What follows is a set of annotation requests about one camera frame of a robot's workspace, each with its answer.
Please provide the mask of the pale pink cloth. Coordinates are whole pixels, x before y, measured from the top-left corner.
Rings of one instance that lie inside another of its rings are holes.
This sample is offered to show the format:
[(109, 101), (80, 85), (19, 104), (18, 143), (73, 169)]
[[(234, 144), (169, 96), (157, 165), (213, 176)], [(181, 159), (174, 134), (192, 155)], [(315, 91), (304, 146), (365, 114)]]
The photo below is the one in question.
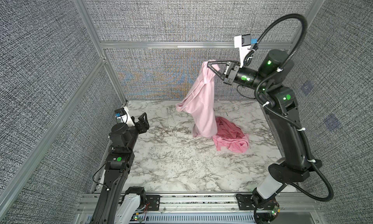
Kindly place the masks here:
[(194, 137), (212, 138), (218, 131), (214, 113), (215, 73), (207, 64), (202, 63), (196, 81), (183, 101), (176, 104), (176, 110), (191, 114)]

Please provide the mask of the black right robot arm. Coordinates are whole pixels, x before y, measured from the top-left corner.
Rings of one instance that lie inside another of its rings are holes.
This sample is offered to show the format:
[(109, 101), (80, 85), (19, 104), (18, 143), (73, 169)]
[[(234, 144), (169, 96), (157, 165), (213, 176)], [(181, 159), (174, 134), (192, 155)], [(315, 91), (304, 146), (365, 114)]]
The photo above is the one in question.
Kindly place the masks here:
[(279, 205), (275, 197), (288, 185), (298, 188), (315, 172), (325, 182), (329, 196), (333, 195), (328, 181), (321, 173), (322, 161), (310, 149), (305, 128), (301, 126), (298, 102), (292, 89), (282, 83), (293, 68), (288, 53), (270, 50), (258, 70), (236, 61), (209, 61), (207, 67), (225, 84), (234, 83), (254, 90), (267, 122), (283, 155), (281, 163), (268, 167), (269, 175), (256, 187), (251, 197), (237, 195), (239, 205), (254, 211), (271, 210), (275, 216)]

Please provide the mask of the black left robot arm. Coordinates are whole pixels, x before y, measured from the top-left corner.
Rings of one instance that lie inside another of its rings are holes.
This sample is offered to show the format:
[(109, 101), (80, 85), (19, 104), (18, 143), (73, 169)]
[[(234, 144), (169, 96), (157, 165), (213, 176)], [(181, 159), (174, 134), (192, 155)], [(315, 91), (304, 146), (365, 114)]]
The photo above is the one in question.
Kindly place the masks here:
[[(195, 137), (212, 138), (218, 132), (214, 114), (214, 77), (219, 74), (217, 65), (204, 62), (200, 73), (183, 101), (176, 105), (177, 111), (185, 111), (194, 120)], [(149, 130), (147, 114), (138, 121), (129, 116), (122, 107), (115, 111), (118, 122), (112, 127), (109, 137), (111, 149), (102, 166), (105, 170), (102, 191), (90, 220), (92, 224), (113, 224), (116, 218), (119, 197), (130, 173), (135, 154), (134, 146), (140, 134)]]

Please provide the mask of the dark red cloth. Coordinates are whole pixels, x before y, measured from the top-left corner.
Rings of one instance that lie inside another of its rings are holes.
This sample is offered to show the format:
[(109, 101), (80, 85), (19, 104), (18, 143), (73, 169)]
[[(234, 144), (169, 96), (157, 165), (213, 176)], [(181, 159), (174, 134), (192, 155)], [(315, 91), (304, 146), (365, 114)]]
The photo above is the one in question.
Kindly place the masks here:
[(242, 139), (245, 134), (234, 123), (224, 117), (216, 117), (217, 136), (223, 139)]

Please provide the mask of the bright pink cloth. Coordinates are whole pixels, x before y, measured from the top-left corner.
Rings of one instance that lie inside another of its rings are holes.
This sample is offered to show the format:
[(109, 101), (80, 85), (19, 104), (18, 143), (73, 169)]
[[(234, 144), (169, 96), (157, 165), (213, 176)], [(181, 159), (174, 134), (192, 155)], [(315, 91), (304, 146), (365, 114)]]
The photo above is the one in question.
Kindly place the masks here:
[(249, 135), (244, 134), (242, 137), (235, 139), (224, 138), (219, 135), (213, 136), (213, 141), (217, 151), (221, 151), (223, 147), (234, 153), (245, 153), (249, 148)]

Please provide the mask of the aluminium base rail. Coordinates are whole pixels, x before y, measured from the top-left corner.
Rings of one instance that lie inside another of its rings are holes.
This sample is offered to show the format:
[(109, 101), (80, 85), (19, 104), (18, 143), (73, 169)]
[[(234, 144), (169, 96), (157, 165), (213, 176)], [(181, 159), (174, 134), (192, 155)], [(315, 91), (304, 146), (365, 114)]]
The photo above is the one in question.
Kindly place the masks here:
[[(131, 224), (253, 224), (254, 209), (237, 200), (237, 193), (149, 192), (145, 214), (135, 214)], [(325, 224), (316, 201), (302, 193), (276, 196), (275, 224)]]

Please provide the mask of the aluminium horizontal frame bar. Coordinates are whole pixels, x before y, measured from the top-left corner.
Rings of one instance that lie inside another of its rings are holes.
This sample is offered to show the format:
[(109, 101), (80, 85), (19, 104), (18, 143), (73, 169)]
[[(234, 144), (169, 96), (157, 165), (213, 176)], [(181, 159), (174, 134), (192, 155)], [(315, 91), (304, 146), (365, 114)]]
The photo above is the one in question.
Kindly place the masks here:
[(234, 49), (233, 42), (131, 42), (103, 41), (102, 49)]

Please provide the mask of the aluminium frame post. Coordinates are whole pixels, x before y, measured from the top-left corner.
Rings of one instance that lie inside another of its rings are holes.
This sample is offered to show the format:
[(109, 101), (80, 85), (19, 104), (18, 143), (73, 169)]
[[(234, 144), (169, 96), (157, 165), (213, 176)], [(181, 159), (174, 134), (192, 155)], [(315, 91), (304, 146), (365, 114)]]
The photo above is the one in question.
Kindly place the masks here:
[(280, 17), (279, 19), (275, 20), (273, 23), (271, 23), (264, 32), (260, 35), (257, 45), (261, 47), (261, 42), (264, 39), (264, 37), (269, 33), (270, 30), (272, 30), (276, 25), (278, 25), (281, 22), (284, 22), (286, 20), (295, 19), (300, 23), (300, 27), (298, 28), (294, 39), (291, 43), (290, 52), (285, 59), (285, 61), (276, 69), (276, 72), (274, 72), (275, 75), (282, 75), (285, 71), (285, 66), (289, 63), (289, 61), (294, 57), (294, 55), (299, 50), (300, 46), (302, 45), (307, 31), (310, 27), (310, 24), (315, 19), (317, 13), (321, 9), (322, 5), (324, 4), (325, 0), (314, 0), (310, 6), (310, 9), (308, 10), (306, 16), (303, 16), (301, 14), (288, 14), (285, 16)]
[(90, 35), (90, 38), (91, 38), (91, 41), (93, 43), (93, 45), (95, 46), (95, 49), (98, 53), (98, 55), (100, 56), (100, 58), (103, 58), (104, 61), (105, 61), (105, 64), (104, 64), (104, 68), (109, 76), (109, 79), (113, 85), (113, 88), (115, 90), (115, 92), (117, 93), (117, 96), (119, 97), (119, 99), (121, 100), (122, 104), (123, 105), (127, 105), (128, 104), (128, 100), (127, 100), (127, 97), (125, 95), (125, 92), (123, 90), (123, 87), (122, 85), (120, 84), (119, 82), (119, 79), (114, 71), (114, 69), (112, 68), (112, 64), (109, 60), (109, 58), (107, 57), (107, 53), (105, 52), (106, 49), (104, 49), (102, 46), (101, 46), (101, 41), (100, 41), (100, 38), (99, 38), (99, 35), (97, 33), (97, 30), (93, 24), (93, 21), (88, 13), (88, 9), (85, 5), (85, 2), (84, 0), (73, 0), (75, 5), (76, 5), (76, 8), (77, 8), (77, 11), (79, 12), (79, 15), (88, 31), (88, 34)]

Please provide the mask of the left aluminium frame post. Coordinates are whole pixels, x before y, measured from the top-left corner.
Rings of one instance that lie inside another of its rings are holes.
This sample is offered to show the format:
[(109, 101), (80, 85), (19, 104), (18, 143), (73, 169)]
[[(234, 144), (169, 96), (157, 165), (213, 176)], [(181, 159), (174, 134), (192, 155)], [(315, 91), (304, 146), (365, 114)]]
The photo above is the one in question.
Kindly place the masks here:
[(123, 90), (123, 87), (122, 85), (120, 84), (119, 82), (119, 79), (114, 71), (114, 69), (112, 68), (112, 64), (109, 60), (109, 58), (107, 57), (107, 53), (105, 52), (106, 49), (104, 49), (102, 46), (101, 46), (101, 41), (100, 41), (100, 38), (99, 38), (99, 35), (97, 33), (97, 30), (93, 24), (93, 21), (88, 13), (88, 9), (85, 5), (85, 2), (84, 0), (73, 0), (75, 5), (76, 5), (76, 8), (77, 8), (77, 11), (79, 12), (79, 15), (88, 31), (88, 34), (90, 35), (90, 38), (91, 38), (91, 41), (93, 43), (93, 45), (95, 46), (95, 49), (98, 53), (98, 55), (100, 56), (100, 58), (103, 58), (104, 61), (105, 61), (105, 64), (104, 64), (104, 68), (109, 76), (109, 79), (113, 85), (113, 88), (115, 90), (115, 92), (117, 93), (117, 96), (119, 97), (119, 99), (121, 100), (122, 104), (123, 105), (127, 105), (128, 104), (128, 100), (127, 100), (127, 97), (125, 95), (125, 92)]

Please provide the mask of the left diagonal frame bar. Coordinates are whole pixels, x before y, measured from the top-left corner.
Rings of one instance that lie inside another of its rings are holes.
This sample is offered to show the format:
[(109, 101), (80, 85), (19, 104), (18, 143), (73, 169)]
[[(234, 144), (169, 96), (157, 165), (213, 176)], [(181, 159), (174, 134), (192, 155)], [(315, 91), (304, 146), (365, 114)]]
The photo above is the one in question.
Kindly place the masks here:
[(10, 209), (15, 199), (17, 198), (17, 196), (22, 191), (23, 187), (33, 174), (34, 170), (36, 169), (40, 161), (44, 158), (51, 144), (54, 142), (57, 135), (64, 127), (65, 123), (67, 122), (75, 108), (78, 106), (81, 98), (85, 95), (87, 89), (91, 86), (96, 75), (104, 66), (104, 63), (105, 59), (101, 58), (98, 60), (95, 67), (83, 80), (82, 84), (73, 94), (73, 96), (68, 100), (65, 107), (61, 110), (61, 112), (56, 117), (54, 122), (51, 124), (51, 126), (42, 136), (42, 138), (38, 141), (37, 145), (30, 153), (28, 158), (20, 166), (15, 176), (10, 180), (8, 185), (2, 191), (1, 216), (5, 215), (7, 211)]

